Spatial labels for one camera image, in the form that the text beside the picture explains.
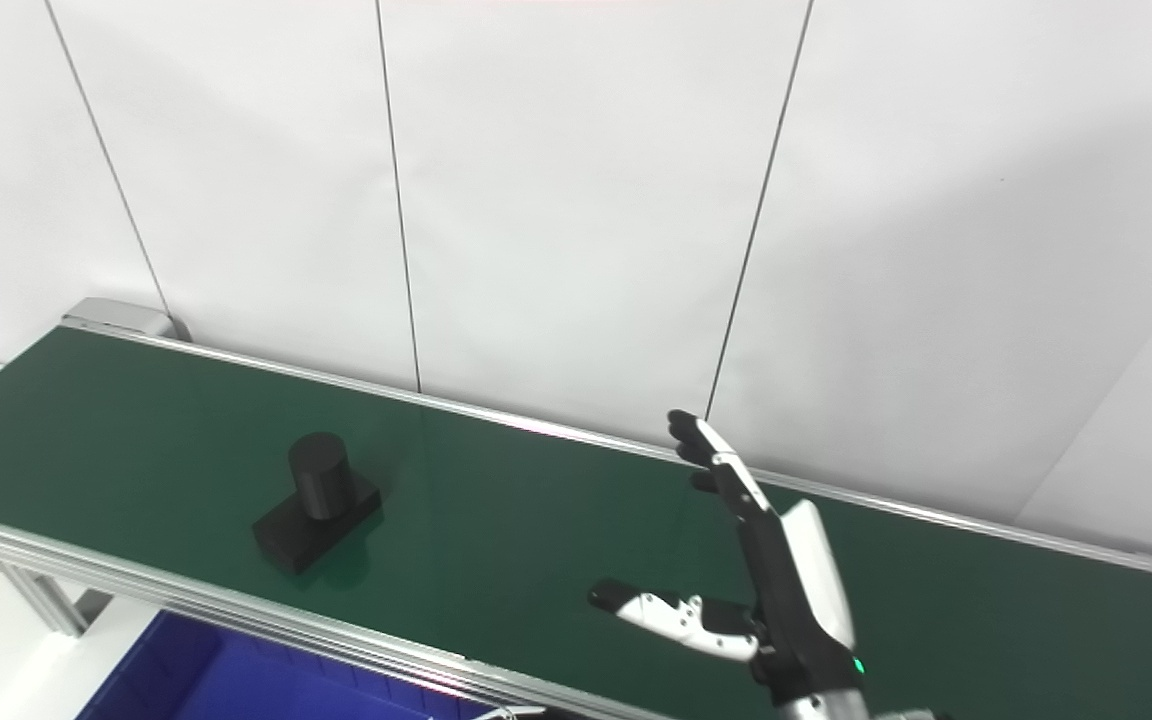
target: black rectangular block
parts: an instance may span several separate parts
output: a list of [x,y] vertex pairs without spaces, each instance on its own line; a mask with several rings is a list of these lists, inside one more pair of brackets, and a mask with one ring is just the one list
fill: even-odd
[[271,562],[289,573],[301,575],[314,560],[323,558],[349,530],[358,526],[380,507],[380,491],[365,478],[355,475],[358,501],[351,509],[333,520],[312,520],[305,514],[297,495],[288,497],[264,518],[252,524],[256,544]]

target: wall panel seam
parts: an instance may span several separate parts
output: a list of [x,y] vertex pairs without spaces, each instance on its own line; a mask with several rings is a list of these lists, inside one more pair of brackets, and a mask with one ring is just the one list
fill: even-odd
[[1123,367],[1119,370],[1119,374],[1116,374],[1116,377],[1114,378],[1114,382],[1108,384],[1100,400],[1097,400],[1096,404],[1092,406],[1092,410],[1089,411],[1087,417],[1084,418],[1083,422],[1078,424],[1078,427],[1076,427],[1074,432],[1070,434],[1069,442],[1064,444],[1064,449],[1060,452],[1060,455],[1056,455],[1055,460],[1052,460],[1051,465],[1047,465],[1047,470],[1044,471],[1043,477],[1038,478],[1038,482],[1034,483],[1034,486],[1029,491],[1029,495],[1025,497],[1025,501],[1021,503],[1020,510],[1017,510],[1014,518],[1011,518],[1011,523],[1016,523],[1016,521],[1020,521],[1021,516],[1024,516],[1025,511],[1029,510],[1029,506],[1032,505],[1034,498],[1038,497],[1039,488],[1043,488],[1043,484],[1046,483],[1048,478],[1051,478],[1053,471],[1055,471],[1056,468],[1060,465],[1061,460],[1064,460],[1064,456],[1069,455],[1069,450],[1074,447],[1074,444],[1078,442],[1078,438],[1083,434],[1084,430],[1087,429],[1087,425],[1092,424],[1092,420],[1096,419],[1096,416],[1100,414],[1101,407],[1105,406],[1105,402],[1108,400],[1108,397],[1111,397],[1111,395],[1114,395],[1114,391],[1123,381],[1123,378],[1126,377],[1126,374],[1128,374],[1128,370],[1132,369],[1132,364],[1135,364],[1138,357],[1140,357],[1140,354],[1144,353],[1144,348],[1149,346],[1149,341],[1152,341],[1152,328],[1149,329],[1149,333],[1144,333],[1144,336],[1140,340],[1137,348],[1135,348],[1134,354],[1128,357],[1128,359],[1123,364]]
[[52,8],[51,0],[41,0],[41,3],[47,8],[47,17],[51,18],[51,26],[56,32],[56,40],[60,41],[61,53],[65,53],[65,62],[69,65],[69,74],[74,77],[74,85],[78,89],[78,97],[83,101],[83,109],[88,112],[88,122],[91,122],[92,132],[96,132],[96,143],[100,146],[101,158],[105,159],[105,167],[109,168],[109,176],[114,179],[114,188],[118,191],[118,198],[123,204],[123,211],[127,214],[127,222],[132,228],[132,235],[136,237],[136,245],[141,250],[141,258],[145,259],[145,268],[150,273],[151,281],[154,281],[154,290],[157,296],[159,296],[159,302],[162,304],[162,310],[166,314],[172,314],[172,306],[168,305],[168,300],[162,293],[162,285],[159,283],[159,274],[154,270],[154,264],[150,260],[150,252],[145,248],[145,240],[141,236],[141,226],[136,223],[136,217],[132,214],[132,205],[129,204],[127,199],[127,192],[123,191],[123,182],[120,181],[118,176],[118,170],[114,168],[114,159],[109,156],[109,146],[105,143],[104,132],[101,132],[100,123],[96,122],[96,113],[92,111],[91,101],[88,99],[88,91],[83,88],[82,77],[78,76],[78,67],[74,63],[73,54],[69,53],[69,44],[65,41],[65,32],[61,32],[60,20],[56,18],[56,10]]
[[389,161],[394,169],[394,205],[397,206],[397,240],[403,249],[403,282],[407,287],[407,321],[412,336],[412,369],[416,373],[416,392],[420,392],[420,350],[416,343],[416,305],[412,303],[411,265],[407,259],[407,223],[403,218],[403,191],[397,181],[397,141],[394,141],[394,109],[389,97],[389,59],[385,55],[385,26],[380,13],[380,0],[376,3],[376,39],[380,44],[380,79],[385,88],[385,122],[389,127]]
[[745,287],[745,272],[749,270],[750,253],[755,250],[755,236],[758,234],[758,220],[763,215],[763,203],[767,199],[767,185],[772,179],[772,168],[776,164],[776,147],[781,143],[781,129],[785,127],[785,115],[790,106],[790,93],[794,91],[794,78],[799,73],[799,60],[803,58],[803,46],[808,36],[808,26],[812,22],[812,6],[814,0],[808,0],[806,9],[803,12],[803,26],[799,29],[799,40],[794,50],[794,61],[790,63],[790,78],[786,82],[785,97],[781,100],[781,114],[776,119],[776,131],[772,134],[772,150],[768,152],[767,168],[763,170],[763,184],[758,191],[758,202],[755,204],[755,218],[749,228],[749,241],[745,242],[745,255],[741,259],[740,274],[736,276],[736,291],[732,295],[732,311],[727,314],[727,328],[723,329],[723,341],[718,348],[718,364],[714,367],[714,381],[708,386],[708,401],[705,402],[705,419],[714,409],[714,396],[718,393],[718,379],[722,377],[723,359],[727,357],[727,343],[732,341],[732,325],[736,323],[736,306],[740,305],[740,294]]

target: metal leg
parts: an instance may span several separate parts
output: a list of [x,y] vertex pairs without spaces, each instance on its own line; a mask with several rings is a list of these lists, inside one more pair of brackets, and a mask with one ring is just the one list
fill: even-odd
[[55,579],[41,573],[0,562],[0,573],[13,584],[20,597],[29,602],[52,632],[82,637],[97,615],[109,605],[109,596],[86,591],[77,602],[70,602]]

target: robotic arm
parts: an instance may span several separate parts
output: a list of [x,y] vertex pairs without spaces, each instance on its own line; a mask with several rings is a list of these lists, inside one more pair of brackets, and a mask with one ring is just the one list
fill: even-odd
[[[776,514],[740,455],[695,415],[670,411],[669,434],[680,457],[704,468],[692,475],[692,486],[717,493],[736,516],[755,606],[699,596],[684,600],[617,579],[594,584],[589,600],[685,647],[748,662],[783,720],[870,720],[852,655],[851,614],[812,501]],[[884,719],[933,715],[911,711]]]

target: black cylinder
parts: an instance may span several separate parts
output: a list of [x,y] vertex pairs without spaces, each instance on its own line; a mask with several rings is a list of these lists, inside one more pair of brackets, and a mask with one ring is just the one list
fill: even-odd
[[338,518],[357,501],[344,441],[338,434],[306,434],[293,444],[287,460],[296,495],[310,518]]

